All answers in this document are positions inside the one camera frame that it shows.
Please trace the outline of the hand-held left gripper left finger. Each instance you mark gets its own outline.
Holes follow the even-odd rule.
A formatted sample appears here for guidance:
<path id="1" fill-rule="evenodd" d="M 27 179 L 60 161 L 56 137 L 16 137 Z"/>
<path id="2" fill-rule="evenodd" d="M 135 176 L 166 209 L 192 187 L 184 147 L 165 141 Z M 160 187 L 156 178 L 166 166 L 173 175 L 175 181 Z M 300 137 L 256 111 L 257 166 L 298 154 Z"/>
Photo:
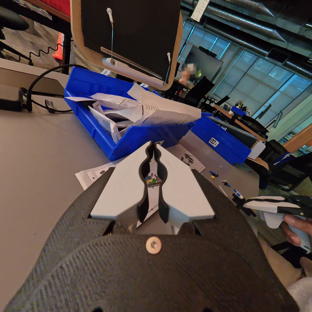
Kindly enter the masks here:
<path id="1" fill-rule="evenodd" d="M 121 222 L 127 227 L 143 223 L 149 211 L 148 186 L 154 143 L 147 142 L 112 168 L 91 217 Z"/>

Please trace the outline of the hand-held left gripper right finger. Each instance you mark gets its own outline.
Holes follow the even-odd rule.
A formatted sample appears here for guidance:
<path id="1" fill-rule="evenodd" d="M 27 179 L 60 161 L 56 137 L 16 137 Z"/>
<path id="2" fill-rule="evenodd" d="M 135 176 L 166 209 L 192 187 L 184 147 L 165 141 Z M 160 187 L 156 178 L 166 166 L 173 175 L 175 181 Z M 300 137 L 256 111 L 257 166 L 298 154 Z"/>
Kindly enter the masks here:
<path id="1" fill-rule="evenodd" d="M 196 180 L 196 169 L 190 169 L 160 144 L 154 145 L 157 174 L 162 180 L 158 194 L 159 218 L 176 235 L 184 223 L 213 219 L 215 213 Z"/>

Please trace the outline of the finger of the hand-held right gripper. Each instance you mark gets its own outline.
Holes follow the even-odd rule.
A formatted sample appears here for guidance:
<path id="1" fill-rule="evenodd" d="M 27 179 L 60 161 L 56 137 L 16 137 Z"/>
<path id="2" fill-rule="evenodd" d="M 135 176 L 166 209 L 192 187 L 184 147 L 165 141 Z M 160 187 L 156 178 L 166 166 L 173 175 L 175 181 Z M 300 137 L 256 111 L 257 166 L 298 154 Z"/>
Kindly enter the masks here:
<path id="1" fill-rule="evenodd" d="M 300 206 L 280 200 L 251 200 L 243 207 L 270 213 L 298 213 L 300 210 Z"/>
<path id="2" fill-rule="evenodd" d="M 246 203 L 251 201 L 265 201 L 265 202 L 286 202 L 286 199 L 282 196 L 259 196 L 252 197 L 246 200 Z"/>

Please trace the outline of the lego instruction booklet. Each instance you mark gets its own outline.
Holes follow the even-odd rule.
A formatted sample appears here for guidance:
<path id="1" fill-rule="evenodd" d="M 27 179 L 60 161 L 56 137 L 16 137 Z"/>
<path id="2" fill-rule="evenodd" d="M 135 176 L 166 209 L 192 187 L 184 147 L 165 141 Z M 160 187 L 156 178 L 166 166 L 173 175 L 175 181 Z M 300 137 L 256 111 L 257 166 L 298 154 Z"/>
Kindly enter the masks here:
<path id="1" fill-rule="evenodd" d="M 196 169 L 201 173 L 205 166 L 197 159 L 191 152 L 189 152 L 181 144 L 166 148 L 171 154 L 180 159 L 183 163 L 189 166 L 190 169 Z M 109 162 L 102 166 L 98 166 L 92 169 L 83 170 L 75 174 L 76 178 L 80 182 L 84 190 L 86 190 L 93 182 L 100 178 L 111 167 L 115 167 L 118 163 L 124 160 L 125 157 Z M 162 184 L 162 180 L 157 174 L 157 164 L 154 157 L 150 160 L 150 172 L 146 176 L 145 181 L 148 187 L 149 195 L 149 210 L 144 221 L 146 221 L 152 214 L 158 210 L 158 194 L 159 187 Z"/>

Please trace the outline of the scattered small lego pieces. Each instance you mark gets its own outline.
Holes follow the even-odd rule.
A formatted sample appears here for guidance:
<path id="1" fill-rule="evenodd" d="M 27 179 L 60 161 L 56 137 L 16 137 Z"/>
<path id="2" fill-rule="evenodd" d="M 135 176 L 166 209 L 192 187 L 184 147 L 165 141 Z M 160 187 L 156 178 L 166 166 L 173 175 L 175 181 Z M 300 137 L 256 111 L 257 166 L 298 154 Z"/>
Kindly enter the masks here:
<path id="1" fill-rule="evenodd" d="M 210 172 L 210 174 L 211 174 L 211 178 L 218 178 L 218 177 L 219 177 L 219 174 L 217 174 L 217 173 L 215 173 L 215 172 L 213 172 L 213 171 L 211 171 L 211 170 L 210 170 L 209 172 Z M 221 180 L 220 183 L 222 183 L 224 186 L 227 186 L 227 187 L 229 187 L 229 188 L 232 188 L 232 186 L 228 183 L 227 180 Z M 221 187 L 220 185 L 219 185 L 218 187 L 220 188 L 221 192 L 223 192 L 223 194 L 227 196 L 227 194 L 226 194 L 225 191 L 222 189 L 222 187 Z M 243 199 L 243 198 L 244 198 L 244 197 L 241 195 L 241 193 L 240 193 L 238 190 L 236 190 L 236 189 L 233 189 L 233 193 L 234 193 L 234 196 L 238 197 L 239 199 Z"/>

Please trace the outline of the person's right hand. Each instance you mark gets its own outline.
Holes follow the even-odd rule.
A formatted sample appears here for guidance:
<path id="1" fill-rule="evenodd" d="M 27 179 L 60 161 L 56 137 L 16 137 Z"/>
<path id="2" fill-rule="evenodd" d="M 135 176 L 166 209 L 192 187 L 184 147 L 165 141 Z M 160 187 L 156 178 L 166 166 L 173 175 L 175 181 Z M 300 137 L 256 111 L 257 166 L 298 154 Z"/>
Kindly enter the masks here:
<path id="1" fill-rule="evenodd" d="M 299 247 L 301 245 L 301 240 L 297 234 L 295 234 L 290 226 L 305 232 L 312 237 L 312 220 L 307 218 L 306 220 L 302 220 L 293 215 L 286 214 L 283 217 L 283 222 L 280 224 L 281 231 L 286 238 L 286 240 L 294 246 Z"/>

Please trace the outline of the black chair with striped jacket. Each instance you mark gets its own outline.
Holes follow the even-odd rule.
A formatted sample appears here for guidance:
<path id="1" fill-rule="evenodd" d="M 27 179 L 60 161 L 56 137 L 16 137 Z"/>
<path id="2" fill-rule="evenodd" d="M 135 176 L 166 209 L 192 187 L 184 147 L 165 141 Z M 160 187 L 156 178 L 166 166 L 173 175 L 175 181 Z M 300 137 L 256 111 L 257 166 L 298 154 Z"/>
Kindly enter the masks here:
<path id="1" fill-rule="evenodd" d="M 259 188 L 266 189 L 268 185 L 282 189 L 288 187 L 294 190 L 306 178 L 311 181 L 312 154 L 304 154 L 298 157 L 287 151 L 283 145 L 276 140 L 265 143 L 265 149 L 260 154 L 269 169 L 259 171 Z"/>

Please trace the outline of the brown cardboard box flap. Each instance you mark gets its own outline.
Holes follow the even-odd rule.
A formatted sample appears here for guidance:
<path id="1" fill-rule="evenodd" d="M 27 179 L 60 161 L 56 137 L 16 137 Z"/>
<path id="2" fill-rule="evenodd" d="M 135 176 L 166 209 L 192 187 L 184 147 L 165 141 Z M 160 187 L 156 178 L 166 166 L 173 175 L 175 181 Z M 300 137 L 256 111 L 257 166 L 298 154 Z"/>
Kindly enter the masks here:
<path id="1" fill-rule="evenodd" d="M 267 170 L 269 170 L 268 164 L 259 157 L 259 155 L 264 151 L 265 147 L 266 146 L 264 142 L 262 141 L 256 142 L 254 146 L 252 147 L 251 153 L 249 154 L 246 160 L 250 160 L 260 166 L 263 166 Z"/>

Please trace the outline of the person's leg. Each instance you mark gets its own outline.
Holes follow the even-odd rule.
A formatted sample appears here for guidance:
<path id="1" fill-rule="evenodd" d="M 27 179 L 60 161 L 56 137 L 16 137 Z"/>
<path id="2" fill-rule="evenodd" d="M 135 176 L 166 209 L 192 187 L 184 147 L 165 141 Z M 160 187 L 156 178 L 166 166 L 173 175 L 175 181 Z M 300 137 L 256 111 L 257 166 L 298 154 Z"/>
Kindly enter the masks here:
<path id="1" fill-rule="evenodd" d="M 295 268 L 284 257 L 274 251 L 265 240 L 258 238 L 258 241 L 272 270 L 285 288 L 289 288 L 295 282 L 306 277 L 302 268 Z"/>

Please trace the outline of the large blue plastic bin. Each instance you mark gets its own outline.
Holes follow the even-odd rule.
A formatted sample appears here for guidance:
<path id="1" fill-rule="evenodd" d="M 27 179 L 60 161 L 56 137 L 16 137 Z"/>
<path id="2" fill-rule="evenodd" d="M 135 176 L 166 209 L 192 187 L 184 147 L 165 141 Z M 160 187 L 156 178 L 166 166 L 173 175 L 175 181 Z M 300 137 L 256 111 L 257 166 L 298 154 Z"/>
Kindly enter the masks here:
<path id="1" fill-rule="evenodd" d="M 86 104 L 83 104 L 81 101 L 76 102 L 68 99 L 68 97 L 86 98 L 98 92 L 124 96 L 130 99 L 131 97 L 127 92 L 132 85 L 129 82 L 75 66 L 69 75 L 64 90 L 65 101 L 110 161 L 115 161 L 131 154 L 149 141 L 163 141 L 162 146 L 165 148 L 174 146 L 195 125 L 195 122 L 190 122 L 181 125 L 131 126 L 119 142 L 115 143 L 88 110 Z"/>

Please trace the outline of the blue bin with square label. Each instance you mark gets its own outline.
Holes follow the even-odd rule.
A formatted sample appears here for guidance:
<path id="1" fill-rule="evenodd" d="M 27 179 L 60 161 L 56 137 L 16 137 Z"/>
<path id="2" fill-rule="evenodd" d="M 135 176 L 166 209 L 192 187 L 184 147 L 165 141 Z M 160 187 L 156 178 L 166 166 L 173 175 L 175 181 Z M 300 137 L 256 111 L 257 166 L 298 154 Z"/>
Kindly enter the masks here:
<path id="1" fill-rule="evenodd" d="M 191 131 L 231 165 L 242 164 L 251 149 L 210 120 L 209 116 L 213 115 L 202 112 L 201 118 L 196 120 Z"/>

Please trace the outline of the slanted wooden beam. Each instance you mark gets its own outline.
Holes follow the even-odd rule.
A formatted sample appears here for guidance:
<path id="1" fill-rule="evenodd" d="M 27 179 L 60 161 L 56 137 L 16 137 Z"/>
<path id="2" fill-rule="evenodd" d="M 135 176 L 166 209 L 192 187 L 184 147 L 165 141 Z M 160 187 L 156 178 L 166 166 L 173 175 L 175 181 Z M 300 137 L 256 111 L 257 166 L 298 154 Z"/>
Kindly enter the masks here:
<path id="1" fill-rule="evenodd" d="M 283 147 L 290 153 L 294 153 L 304 145 L 312 142 L 312 124 L 304 128 L 290 140 L 283 144 Z"/>

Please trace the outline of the black cardboard box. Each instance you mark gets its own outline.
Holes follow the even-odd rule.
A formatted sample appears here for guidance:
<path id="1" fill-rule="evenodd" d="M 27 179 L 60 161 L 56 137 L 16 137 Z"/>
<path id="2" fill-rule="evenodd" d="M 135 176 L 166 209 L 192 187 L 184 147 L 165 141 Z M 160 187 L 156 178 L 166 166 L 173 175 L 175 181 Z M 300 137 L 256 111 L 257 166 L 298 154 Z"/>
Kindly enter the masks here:
<path id="1" fill-rule="evenodd" d="M 213 116 L 209 116 L 208 118 L 250 149 L 258 142 L 258 139 L 254 135 L 245 130 L 241 130 Z"/>

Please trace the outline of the background office desk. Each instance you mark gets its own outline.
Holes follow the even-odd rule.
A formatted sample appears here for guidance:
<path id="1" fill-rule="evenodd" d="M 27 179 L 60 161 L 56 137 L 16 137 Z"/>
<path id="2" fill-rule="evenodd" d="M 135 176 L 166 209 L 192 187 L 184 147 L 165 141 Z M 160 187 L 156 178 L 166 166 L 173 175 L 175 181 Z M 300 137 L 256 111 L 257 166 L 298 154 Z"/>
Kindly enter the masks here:
<path id="1" fill-rule="evenodd" d="M 216 114 L 221 113 L 222 115 L 225 116 L 225 118 L 228 120 L 228 122 L 231 125 L 237 125 L 239 127 L 241 127 L 242 129 L 244 129 L 245 131 L 249 132 L 250 134 L 254 135 L 258 141 L 262 141 L 263 143 L 267 142 L 266 138 L 261 137 L 260 135 L 258 135 L 256 132 L 254 132 L 252 129 L 250 129 L 249 127 L 247 127 L 246 125 L 244 125 L 243 123 L 241 123 L 239 120 L 235 119 L 234 116 L 228 114 L 227 111 L 225 111 L 224 109 L 222 109 L 220 106 L 214 104 L 213 108 L 216 109 Z"/>

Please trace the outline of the pile of white paper bags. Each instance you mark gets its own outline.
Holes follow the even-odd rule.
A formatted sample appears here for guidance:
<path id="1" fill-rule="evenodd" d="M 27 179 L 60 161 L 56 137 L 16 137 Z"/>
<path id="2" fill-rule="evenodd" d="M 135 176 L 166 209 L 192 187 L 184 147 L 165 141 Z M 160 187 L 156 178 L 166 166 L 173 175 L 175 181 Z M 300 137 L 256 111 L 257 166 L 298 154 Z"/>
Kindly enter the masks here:
<path id="1" fill-rule="evenodd" d="M 201 110 L 162 98 L 134 84 L 127 94 L 134 99 L 106 93 L 89 97 L 65 97 L 74 102 L 86 101 L 93 117 L 115 143 L 130 126 L 180 125 L 201 118 Z"/>

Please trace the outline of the person's grey sweatshirt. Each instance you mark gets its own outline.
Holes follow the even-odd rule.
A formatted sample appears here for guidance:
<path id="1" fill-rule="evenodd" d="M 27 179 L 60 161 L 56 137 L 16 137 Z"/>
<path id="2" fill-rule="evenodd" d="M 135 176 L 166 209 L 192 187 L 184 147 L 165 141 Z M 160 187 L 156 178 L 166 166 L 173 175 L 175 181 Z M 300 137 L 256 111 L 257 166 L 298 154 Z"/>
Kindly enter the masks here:
<path id="1" fill-rule="evenodd" d="M 312 311 L 312 277 L 298 280 L 287 290 L 298 304 L 300 312 Z"/>

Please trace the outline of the white cylindrical bar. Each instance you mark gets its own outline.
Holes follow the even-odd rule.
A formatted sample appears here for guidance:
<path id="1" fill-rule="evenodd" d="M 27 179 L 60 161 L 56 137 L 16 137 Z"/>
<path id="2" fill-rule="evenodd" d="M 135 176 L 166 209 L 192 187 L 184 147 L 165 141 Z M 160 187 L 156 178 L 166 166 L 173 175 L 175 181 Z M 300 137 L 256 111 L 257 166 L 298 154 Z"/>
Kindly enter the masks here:
<path id="1" fill-rule="evenodd" d="M 117 61 L 111 57 L 103 57 L 102 63 L 104 68 L 109 69 L 112 72 L 120 74 L 122 76 L 131 78 L 136 81 L 140 81 L 147 85 L 152 85 L 156 88 L 167 86 L 168 84 L 164 81 L 162 76 L 151 72 L 149 70 L 143 69 L 141 67 L 135 66 L 136 68 L 131 68 L 127 64 L 121 61 Z"/>

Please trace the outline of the grey flat device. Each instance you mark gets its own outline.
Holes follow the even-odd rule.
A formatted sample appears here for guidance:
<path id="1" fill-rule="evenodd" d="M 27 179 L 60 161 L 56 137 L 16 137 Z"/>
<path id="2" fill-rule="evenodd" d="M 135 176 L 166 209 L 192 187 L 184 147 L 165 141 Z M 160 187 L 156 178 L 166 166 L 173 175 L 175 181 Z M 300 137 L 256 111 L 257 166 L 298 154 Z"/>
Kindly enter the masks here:
<path id="1" fill-rule="evenodd" d="M 18 100 L 19 89 L 21 87 L 28 89 L 36 78 L 36 75 L 1 68 L 0 98 L 13 101 Z M 63 95 L 64 87 L 57 80 L 42 78 L 34 86 L 33 91 Z"/>

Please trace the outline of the black power adapter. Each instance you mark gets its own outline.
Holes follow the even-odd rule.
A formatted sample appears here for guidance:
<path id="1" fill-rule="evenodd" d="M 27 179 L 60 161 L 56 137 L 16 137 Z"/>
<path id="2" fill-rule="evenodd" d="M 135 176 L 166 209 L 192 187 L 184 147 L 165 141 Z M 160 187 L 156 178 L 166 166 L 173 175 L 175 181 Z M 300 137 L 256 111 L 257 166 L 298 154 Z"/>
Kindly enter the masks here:
<path id="1" fill-rule="evenodd" d="M 19 111 L 22 111 L 23 106 L 20 101 L 0 99 L 0 109 L 19 112 Z"/>

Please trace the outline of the wooden table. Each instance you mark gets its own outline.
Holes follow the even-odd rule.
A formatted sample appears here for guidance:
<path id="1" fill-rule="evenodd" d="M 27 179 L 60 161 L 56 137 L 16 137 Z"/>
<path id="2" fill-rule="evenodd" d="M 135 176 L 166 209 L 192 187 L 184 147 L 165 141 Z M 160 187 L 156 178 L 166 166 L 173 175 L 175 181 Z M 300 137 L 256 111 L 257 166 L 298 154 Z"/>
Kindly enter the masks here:
<path id="1" fill-rule="evenodd" d="M 39 23 L 64 34 L 62 64 L 63 65 L 69 64 L 71 55 L 71 39 L 72 39 L 71 17 L 70 18 L 67 17 L 61 12 L 41 2 L 40 0 L 28 0 L 27 2 L 31 3 L 32 5 L 40 9 L 45 10 L 48 14 L 52 16 L 52 19 L 43 17 L 42 21 L 40 21 Z"/>

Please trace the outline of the orange cone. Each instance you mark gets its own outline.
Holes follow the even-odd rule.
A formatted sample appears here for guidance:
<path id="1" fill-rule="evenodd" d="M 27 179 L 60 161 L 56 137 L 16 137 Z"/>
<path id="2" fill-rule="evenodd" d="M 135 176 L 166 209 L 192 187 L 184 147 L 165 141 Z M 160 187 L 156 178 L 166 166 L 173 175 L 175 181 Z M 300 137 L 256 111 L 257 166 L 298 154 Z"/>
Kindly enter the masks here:
<path id="1" fill-rule="evenodd" d="M 60 32 L 57 40 L 56 51 L 52 54 L 53 58 L 60 63 L 63 60 L 63 44 L 64 34 Z"/>

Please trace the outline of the black wood-rimmed panel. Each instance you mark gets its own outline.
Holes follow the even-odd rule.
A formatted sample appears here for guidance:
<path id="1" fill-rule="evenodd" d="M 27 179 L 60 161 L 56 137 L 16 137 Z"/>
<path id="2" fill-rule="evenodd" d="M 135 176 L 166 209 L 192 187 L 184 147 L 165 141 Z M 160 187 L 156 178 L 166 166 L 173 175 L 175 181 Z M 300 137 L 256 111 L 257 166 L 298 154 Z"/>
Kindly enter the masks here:
<path id="1" fill-rule="evenodd" d="M 154 72 L 168 90 L 183 32 L 179 0 L 72 0 L 71 29 L 79 54 L 104 68 L 103 57 Z"/>

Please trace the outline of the white hanging paper tag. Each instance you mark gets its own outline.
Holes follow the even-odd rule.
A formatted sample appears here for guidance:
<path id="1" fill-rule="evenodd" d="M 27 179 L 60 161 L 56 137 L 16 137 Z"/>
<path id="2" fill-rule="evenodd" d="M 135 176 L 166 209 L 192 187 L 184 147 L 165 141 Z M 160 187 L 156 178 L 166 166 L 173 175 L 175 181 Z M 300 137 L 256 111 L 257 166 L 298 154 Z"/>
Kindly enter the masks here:
<path id="1" fill-rule="evenodd" d="M 195 22 L 200 22 L 202 16 L 205 13 L 205 10 L 208 7 L 209 2 L 210 0 L 198 0 L 190 18 Z"/>

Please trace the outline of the red cloth on table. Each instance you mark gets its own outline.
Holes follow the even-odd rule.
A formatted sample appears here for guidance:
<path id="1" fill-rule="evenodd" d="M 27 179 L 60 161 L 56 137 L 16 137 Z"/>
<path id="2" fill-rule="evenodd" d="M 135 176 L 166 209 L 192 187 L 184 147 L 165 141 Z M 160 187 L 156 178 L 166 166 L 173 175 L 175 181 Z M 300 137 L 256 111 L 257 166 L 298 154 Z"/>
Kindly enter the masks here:
<path id="1" fill-rule="evenodd" d="M 71 6 L 70 0 L 41 0 L 41 2 L 52 7 L 53 9 L 61 12 L 70 18 L 71 16 Z"/>

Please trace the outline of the black office chair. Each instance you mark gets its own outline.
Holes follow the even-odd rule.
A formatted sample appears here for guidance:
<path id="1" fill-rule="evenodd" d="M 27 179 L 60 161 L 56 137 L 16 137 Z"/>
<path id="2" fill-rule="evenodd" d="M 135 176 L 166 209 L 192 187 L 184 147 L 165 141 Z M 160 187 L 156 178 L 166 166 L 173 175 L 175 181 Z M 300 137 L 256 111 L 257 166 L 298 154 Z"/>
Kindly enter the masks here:
<path id="1" fill-rule="evenodd" d="M 18 30 L 18 31 L 24 31 L 24 30 L 27 30 L 29 28 L 29 24 L 27 23 L 27 21 L 24 20 L 24 18 L 21 15 L 1 6 L 0 7 L 0 39 L 1 40 L 6 39 L 5 35 L 2 31 L 3 28 Z M 17 55 L 19 57 L 18 62 L 20 62 L 21 58 L 24 58 L 24 59 L 28 60 L 29 65 L 33 66 L 33 61 L 31 59 L 31 57 L 27 57 L 27 56 L 23 55 L 19 51 L 13 49 L 12 47 L 8 46 L 7 44 L 5 44 L 1 41 L 0 42 L 0 57 L 2 59 L 6 59 L 4 54 L 2 53 L 3 50 L 7 50 L 7 51 Z"/>

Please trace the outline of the wall television screen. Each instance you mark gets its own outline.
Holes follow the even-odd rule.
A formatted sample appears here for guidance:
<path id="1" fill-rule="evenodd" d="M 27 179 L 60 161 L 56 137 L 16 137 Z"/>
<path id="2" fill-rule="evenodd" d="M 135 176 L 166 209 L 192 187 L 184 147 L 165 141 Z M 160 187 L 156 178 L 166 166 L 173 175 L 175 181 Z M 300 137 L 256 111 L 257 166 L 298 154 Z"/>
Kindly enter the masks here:
<path id="1" fill-rule="evenodd" d="M 199 82 L 203 77 L 212 81 L 218 74 L 223 62 L 216 57 L 216 54 L 203 48 L 193 46 L 184 63 L 180 81 L 183 83 Z"/>

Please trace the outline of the silver ventilation duct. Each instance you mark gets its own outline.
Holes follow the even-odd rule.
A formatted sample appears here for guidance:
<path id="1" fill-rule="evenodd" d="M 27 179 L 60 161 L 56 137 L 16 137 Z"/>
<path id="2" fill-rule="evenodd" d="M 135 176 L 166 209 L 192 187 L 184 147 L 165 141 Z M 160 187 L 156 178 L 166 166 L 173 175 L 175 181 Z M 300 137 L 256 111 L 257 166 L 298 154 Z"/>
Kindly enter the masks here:
<path id="1" fill-rule="evenodd" d="M 237 26 L 262 34 L 268 38 L 287 43 L 287 41 L 275 29 L 239 17 L 228 11 L 224 11 L 213 6 L 208 6 L 205 10 L 205 14 L 211 14 L 215 17 L 221 18 L 224 21 L 231 22 Z"/>

